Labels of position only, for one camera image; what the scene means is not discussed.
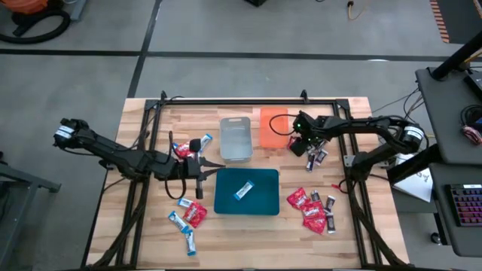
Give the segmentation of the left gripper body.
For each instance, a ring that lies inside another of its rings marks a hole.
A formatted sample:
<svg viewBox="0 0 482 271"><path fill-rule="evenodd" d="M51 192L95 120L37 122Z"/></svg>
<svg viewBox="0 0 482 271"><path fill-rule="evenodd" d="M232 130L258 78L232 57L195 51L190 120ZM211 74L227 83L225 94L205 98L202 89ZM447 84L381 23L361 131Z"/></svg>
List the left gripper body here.
<svg viewBox="0 0 482 271"><path fill-rule="evenodd" d="M203 185L198 153L201 149L201 139L191 139L184 144L173 144L175 155L183 162L182 176L196 180L196 198L203 198Z"/></svg>

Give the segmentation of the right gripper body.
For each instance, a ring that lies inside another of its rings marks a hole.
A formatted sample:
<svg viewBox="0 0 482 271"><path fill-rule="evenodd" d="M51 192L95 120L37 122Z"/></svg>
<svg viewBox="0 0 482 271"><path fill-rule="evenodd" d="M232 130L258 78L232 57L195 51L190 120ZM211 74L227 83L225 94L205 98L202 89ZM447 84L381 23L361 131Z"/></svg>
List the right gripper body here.
<svg viewBox="0 0 482 271"><path fill-rule="evenodd" d="M297 156L301 157L303 154L309 155L317 154L320 149L323 149L326 140L316 135L314 132L302 132L299 136L293 138L289 149Z"/></svg>

